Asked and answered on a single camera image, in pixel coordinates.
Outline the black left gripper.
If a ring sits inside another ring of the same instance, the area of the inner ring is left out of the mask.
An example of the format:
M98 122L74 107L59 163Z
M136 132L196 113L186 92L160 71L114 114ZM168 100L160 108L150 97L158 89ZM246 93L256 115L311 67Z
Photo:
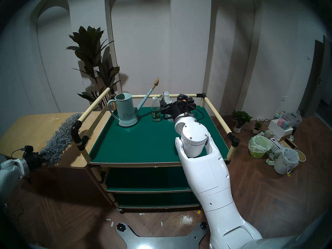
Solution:
M23 148L23 159L26 161L30 170L36 170L40 168L42 164L48 160L46 153L33 152L33 150L33 146L30 145L26 145Z

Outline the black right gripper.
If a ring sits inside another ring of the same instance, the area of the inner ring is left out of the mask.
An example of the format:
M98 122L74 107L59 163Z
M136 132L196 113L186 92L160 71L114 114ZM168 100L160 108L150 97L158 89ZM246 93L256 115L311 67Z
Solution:
M175 119L181 114L185 114L187 117L190 110L196 109L196 103L192 97L185 94L180 94L177 96L177 101L171 103L169 97L164 97L164 101L160 100L160 114L163 115L164 119Z

